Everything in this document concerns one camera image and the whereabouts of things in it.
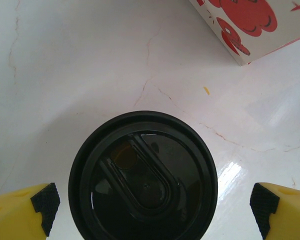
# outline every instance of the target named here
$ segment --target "black cup lid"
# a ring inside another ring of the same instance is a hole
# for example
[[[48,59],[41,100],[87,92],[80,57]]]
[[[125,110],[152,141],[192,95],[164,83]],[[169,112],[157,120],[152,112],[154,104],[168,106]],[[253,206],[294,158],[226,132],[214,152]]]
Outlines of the black cup lid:
[[[68,195],[86,240],[199,240],[216,209],[218,179],[191,127],[136,111],[104,123],[84,142]]]

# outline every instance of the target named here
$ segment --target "red star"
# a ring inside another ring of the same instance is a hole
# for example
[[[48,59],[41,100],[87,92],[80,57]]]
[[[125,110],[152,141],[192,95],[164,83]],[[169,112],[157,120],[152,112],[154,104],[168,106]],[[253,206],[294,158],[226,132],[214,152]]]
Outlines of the red star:
[[[199,4],[199,6],[202,6],[203,4],[205,4],[205,0],[196,0]]]
[[[295,7],[292,8],[290,12],[300,10],[300,5],[298,5],[298,4],[295,3],[294,1],[293,1],[292,3],[295,5]]]

